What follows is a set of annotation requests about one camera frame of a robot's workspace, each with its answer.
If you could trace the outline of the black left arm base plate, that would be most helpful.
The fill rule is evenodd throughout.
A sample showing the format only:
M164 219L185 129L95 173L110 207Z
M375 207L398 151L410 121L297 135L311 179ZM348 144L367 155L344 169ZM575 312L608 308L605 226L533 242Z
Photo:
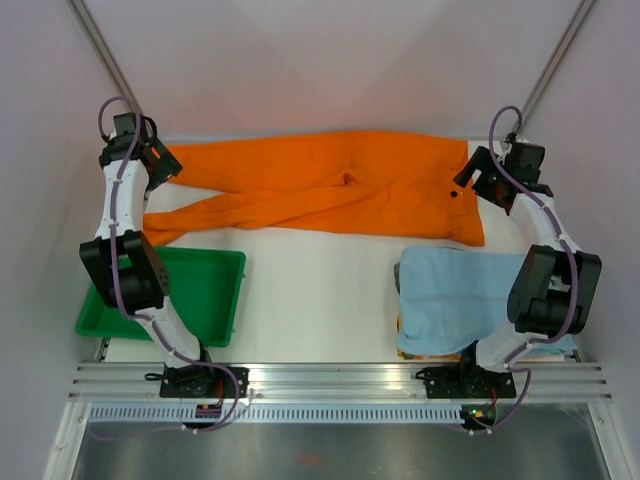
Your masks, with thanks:
M217 398L236 397L231 376L215 368L187 366L178 369L165 367L162 373L146 373L146 381L160 383L162 398Z

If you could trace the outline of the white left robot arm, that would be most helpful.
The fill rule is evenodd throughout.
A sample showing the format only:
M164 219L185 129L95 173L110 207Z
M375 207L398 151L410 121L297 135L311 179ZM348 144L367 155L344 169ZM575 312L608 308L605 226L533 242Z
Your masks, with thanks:
M81 261L104 304L145 330L167 368L187 367L182 378L187 390L208 396L218 374L206 365L204 346L174 307L167 267L143 232L148 197L179 175L182 165L158 139L148 116L115 116L114 131L103 140L103 211L95 237L79 247Z

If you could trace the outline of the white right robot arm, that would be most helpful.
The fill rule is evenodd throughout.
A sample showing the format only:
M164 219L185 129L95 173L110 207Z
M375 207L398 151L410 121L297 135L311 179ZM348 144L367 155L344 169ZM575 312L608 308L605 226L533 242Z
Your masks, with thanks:
M492 373L543 345L580 333L586 325L602 270L599 256L585 252L566 233L549 186L539 182L545 148L513 141L505 155L476 148L454 177L475 194L502 208L529 250L507 299L506 322L465 353L474 361L456 370L457 387L480 395Z

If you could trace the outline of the orange trousers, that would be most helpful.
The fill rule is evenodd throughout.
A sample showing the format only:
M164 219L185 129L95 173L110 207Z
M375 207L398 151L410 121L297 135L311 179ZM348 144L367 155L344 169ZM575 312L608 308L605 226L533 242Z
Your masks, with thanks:
M444 239L482 247L475 194L454 178L462 140L391 131L345 131L171 147L175 184L212 196L148 213L144 232L167 245L196 231L290 228Z

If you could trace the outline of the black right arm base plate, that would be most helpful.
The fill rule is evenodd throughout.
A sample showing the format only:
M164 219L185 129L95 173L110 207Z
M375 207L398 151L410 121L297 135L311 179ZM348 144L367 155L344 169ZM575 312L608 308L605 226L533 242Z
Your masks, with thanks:
M415 378L425 387L429 399L512 399L516 388L511 373L473 368L463 372L457 366L426 367Z

